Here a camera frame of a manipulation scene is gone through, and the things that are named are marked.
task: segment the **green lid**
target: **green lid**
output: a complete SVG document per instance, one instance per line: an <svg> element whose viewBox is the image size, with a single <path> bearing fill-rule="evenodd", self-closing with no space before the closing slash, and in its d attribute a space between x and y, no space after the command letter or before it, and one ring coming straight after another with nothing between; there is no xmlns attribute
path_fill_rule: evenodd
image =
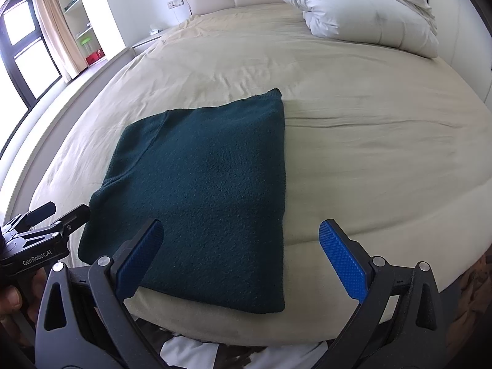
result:
<svg viewBox="0 0 492 369"><path fill-rule="evenodd" d="M92 40L92 37L87 37L87 38L83 39L83 40L80 42L80 45L82 45L82 46L83 46L85 43L88 43L88 42L90 42L91 40Z"/></svg>

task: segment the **window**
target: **window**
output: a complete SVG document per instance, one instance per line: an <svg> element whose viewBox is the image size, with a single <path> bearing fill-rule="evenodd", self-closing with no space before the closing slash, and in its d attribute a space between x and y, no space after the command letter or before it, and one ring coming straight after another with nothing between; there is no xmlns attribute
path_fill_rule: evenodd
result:
<svg viewBox="0 0 492 369"><path fill-rule="evenodd" d="M0 58L1 148L61 78L46 47L32 0L11 0L0 17Z"/></svg>

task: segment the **human hand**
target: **human hand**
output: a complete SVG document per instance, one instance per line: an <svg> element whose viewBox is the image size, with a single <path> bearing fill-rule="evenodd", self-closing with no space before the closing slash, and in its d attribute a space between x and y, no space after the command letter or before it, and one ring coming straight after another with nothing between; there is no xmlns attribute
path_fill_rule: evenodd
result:
<svg viewBox="0 0 492 369"><path fill-rule="evenodd" d="M33 282L31 283L34 301L28 308L28 316L34 323L38 321L39 306L41 305L41 298L46 287L46 278L46 272L41 268L34 275ZM0 321L2 326L18 343L29 345L28 341L22 336L16 323L9 317L10 314L21 309L21 306L21 294L15 287L9 286L4 290L0 290Z"/></svg>

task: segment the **shelf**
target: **shelf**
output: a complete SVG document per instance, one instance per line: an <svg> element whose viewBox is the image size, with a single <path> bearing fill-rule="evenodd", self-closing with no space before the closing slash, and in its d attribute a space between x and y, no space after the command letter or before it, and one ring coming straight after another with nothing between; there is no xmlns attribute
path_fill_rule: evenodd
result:
<svg viewBox="0 0 492 369"><path fill-rule="evenodd" d="M82 5L82 0L77 0L68 10L65 11L65 14L69 13L75 7Z"/></svg>
<svg viewBox="0 0 492 369"><path fill-rule="evenodd" d="M88 27L87 30L83 31L80 35L77 36L77 39L80 39L84 34L90 32L92 30L92 26Z"/></svg>

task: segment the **window pane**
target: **window pane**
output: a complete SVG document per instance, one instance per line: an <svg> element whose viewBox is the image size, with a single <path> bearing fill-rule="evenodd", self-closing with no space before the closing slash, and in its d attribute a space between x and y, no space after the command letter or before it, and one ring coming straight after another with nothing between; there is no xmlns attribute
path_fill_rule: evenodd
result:
<svg viewBox="0 0 492 369"><path fill-rule="evenodd" d="M27 107L15 89L8 73L0 59L0 114L2 125L0 126L0 149L4 146L19 121L27 112Z"/></svg>
<svg viewBox="0 0 492 369"><path fill-rule="evenodd" d="M35 98L60 76L42 40L36 41L15 62Z"/></svg>
<svg viewBox="0 0 492 369"><path fill-rule="evenodd" d="M3 14L3 18L12 45L36 30L27 0L9 9Z"/></svg>

